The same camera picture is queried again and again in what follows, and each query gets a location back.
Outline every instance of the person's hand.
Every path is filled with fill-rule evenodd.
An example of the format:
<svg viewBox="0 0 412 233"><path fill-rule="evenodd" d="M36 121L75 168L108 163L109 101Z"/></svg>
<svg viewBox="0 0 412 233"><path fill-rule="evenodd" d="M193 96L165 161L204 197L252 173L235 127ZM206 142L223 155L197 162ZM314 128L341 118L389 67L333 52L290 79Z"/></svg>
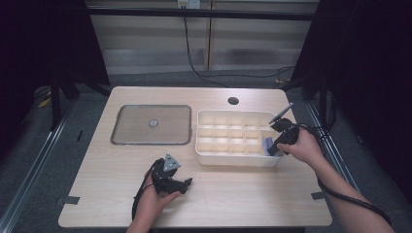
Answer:
<svg viewBox="0 0 412 233"><path fill-rule="evenodd" d="M155 191L152 175L148 176L145 187L146 189L137 204L136 216L127 232L148 232L164 207L180 195L179 191L175 191L167 196L160 197Z"/></svg>
<svg viewBox="0 0 412 233"><path fill-rule="evenodd" d="M299 128L299 136L294 145L278 144L277 148L291 153L295 158L309 166L324 158L315 137L303 128Z"/></svg>

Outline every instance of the black curtain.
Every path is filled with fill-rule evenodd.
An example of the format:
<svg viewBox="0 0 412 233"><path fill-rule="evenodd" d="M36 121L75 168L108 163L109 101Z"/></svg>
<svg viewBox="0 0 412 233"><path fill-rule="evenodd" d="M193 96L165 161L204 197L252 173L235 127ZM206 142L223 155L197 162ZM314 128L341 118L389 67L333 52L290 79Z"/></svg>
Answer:
<svg viewBox="0 0 412 233"><path fill-rule="evenodd" d="M16 139L35 89L50 85L52 74L72 83L109 84L90 16L76 11L85 7L83 0L2 1L2 155Z"/></svg>
<svg viewBox="0 0 412 233"><path fill-rule="evenodd" d="M323 13L334 9L333 2L321 2ZM330 34L330 22L311 25L293 77L326 74L339 107L412 203L412 2L360 0L344 20ZM339 35L344 25L348 30ZM339 50L332 50L338 42ZM307 81L307 97L319 90L319 78Z"/></svg>

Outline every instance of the black cable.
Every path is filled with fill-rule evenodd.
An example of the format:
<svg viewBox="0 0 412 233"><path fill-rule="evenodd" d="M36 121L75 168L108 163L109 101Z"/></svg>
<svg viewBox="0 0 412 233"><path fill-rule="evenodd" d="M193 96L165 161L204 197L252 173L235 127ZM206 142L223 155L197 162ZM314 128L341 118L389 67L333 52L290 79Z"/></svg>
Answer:
<svg viewBox="0 0 412 233"><path fill-rule="evenodd" d="M319 178L318 178L318 184L319 184L319 187L320 187L325 193L329 194L330 196L335 197L335 198L338 198L338 199L343 200L343 201L350 202L350 203L352 203L352 204L355 204L355 205L358 205L358 206L361 206L361 207L364 207L364 208L368 209L369 211L372 211L372 212L378 214L378 215L381 216L389 225L392 225L391 219L387 216L387 214L385 214L385 212L383 212L381 209L375 207L374 205L372 205L372 204L370 204L370 203L367 203L367 202L364 202L364 201L361 201L361 200L359 200L359 199L357 199L357 198L353 198L353 197L350 197L350 196L343 195L343 194L341 194L341 193L335 192L335 191L329 189L327 186L325 186L325 185L321 182L321 180L320 180Z"/></svg>
<svg viewBox="0 0 412 233"><path fill-rule="evenodd" d="M155 165L159 162L160 162L160 159L156 160L154 162L154 164L151 166L151 168L148 170L148 172L145 175L145 178L143 179L142 184L140 185L139 190L137 191L136 196L134 197L133 205L132 205L132 208L131 208L131 219L134 219L134 217L136 215L137 205L139 204L139 200L142 197L143 192L145 191L145 189L148 188L151 185L154 185L154 183L152 183L152 184L149 184L149 185L145 186L149 175L152 173L152 170L154 169Z"/></svg>
<svg viewBox="0 0 412 233"><path fill-rule="evenodd" d="M290 125L291 126L294 125L296 127L304 128L310 134L312 134L315 137L316 141L318 142L318 145L321 148L322 154L324 156L326 156L325 147L322 143L322 139L325 135L319 135L319 130L318 129L320 129L320 127L311 127L311 126L301 124L301 123L299 123L299 124L290 123ZM367 203L367 202L364 202L364 201L361 201L357 198L350 197L350 196L347 196L347 195L344 195L344 194L341 194L341 193L338 193L338 192L335 192L335 191L331 190L324 183L322 183L322 181L319 179L319 177L318 177L318 184L319 184L319 187L325 193L329 194L330 196L338 198L338 199L346 201L346 202L349 202L349 203L352 203L352 204L355 204L355 205L358 205L358 206L361 206L361 207L364 207L364 208L368 209L369 211L372 211L375 214L381 216L389 225L392 225L391 219L385 214L385 212L383 212L381 209L375 207L374 205L372 205L370 203Z"/></svg>
<svg viewBox="0 0 412 233"><path fill-rule="evenodd" d="M225 84L222 83L217 83L217 82L213 82L210 80L206 80L205 78L217 78L217 77L233 77L233 76L237 76L237 77L245 77L245 78L256 78L256 79L267 79L267 78L272 78L272 77L278 77L278 81L277 83L275 83L275 86L273 86L273 88L275 88L279 82L280 82L280 75L289 71L290 69L293 69L294 66L285 66L282 67L280 69L278 69L276 74L273 75L266 75L266 76L256 76L256 75L236 75L236 74L229 74L229 75L202 75L200 73L198 73L193 66L193 62L191 60L191 54L190 54L190 46L189 46L189 33L188 33L188 21L187 19L184 17L183 18L184 23L185 23L185 34L186 34L186 46L187 46L187 54L188 54L188 61L189 61L189 66L190 69L194 72L194 74L196 74L196 76L201 79L202 81L208 82L208 83L214 83L214 84L218 84L224 87L229 87Z"/></svg>
<svg viewBox="0 0 412 233"><path fill-rule="evenodd" d="M308 73L308 74L304 75L303 77L300 77L299 79L294 79L294 80L290 81L288 84L282 86L280 89L282 89L286 92L286 91L288 91L288 90L290 90L294 87L301 86L307 80L309 80L312 77L312 75L313 75L313 72Z"/></svg>
<svg viewBox="0 0 412 233"><path fill-rule="evenodd" d="M153 185L155 185L155 183L148 184L147 186L145 186L145 187L143 188L143 191L145 191L146 188L148 188L148 187L150 187L150 186L153 186Z"/></svg>

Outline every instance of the person's arm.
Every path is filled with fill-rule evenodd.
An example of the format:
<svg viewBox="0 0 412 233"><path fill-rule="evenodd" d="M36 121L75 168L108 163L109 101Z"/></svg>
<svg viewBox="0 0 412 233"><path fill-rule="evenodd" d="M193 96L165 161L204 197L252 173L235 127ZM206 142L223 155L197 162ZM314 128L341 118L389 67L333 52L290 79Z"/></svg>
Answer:
<svg viewBox="0 0 412 233"><path fill-rule="evenodd" d="M277 147L307 163L329 189L370 203L327 162L315 137L308 131L300 129L297 142L294 145L278 144ZM378 214L330 195L328 198L347 232L394 232L391 226Z"/></svg>
<svg viewBox="0 0 412 233"><path fill-rule="evenodd" d="M127 233L149 232L164 207L180 195L180 192L176 191L165 197L160 197L155 191L155 186L151 185L152 183L152 176L148 176L145 185L148 187L139 200L136 216L127 228Z"/></svg>

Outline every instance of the clear plastic lid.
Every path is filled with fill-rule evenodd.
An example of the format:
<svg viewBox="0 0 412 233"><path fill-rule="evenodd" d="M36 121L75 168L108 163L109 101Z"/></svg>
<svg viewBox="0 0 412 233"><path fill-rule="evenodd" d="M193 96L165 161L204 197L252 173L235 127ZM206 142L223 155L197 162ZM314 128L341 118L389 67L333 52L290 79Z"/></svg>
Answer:
<svg viewBox="0 0 412 233"><path fill-rule="evenodd" d="M115 145L185 145L191 138L188 105L124 105L112 133Z"/></svg>

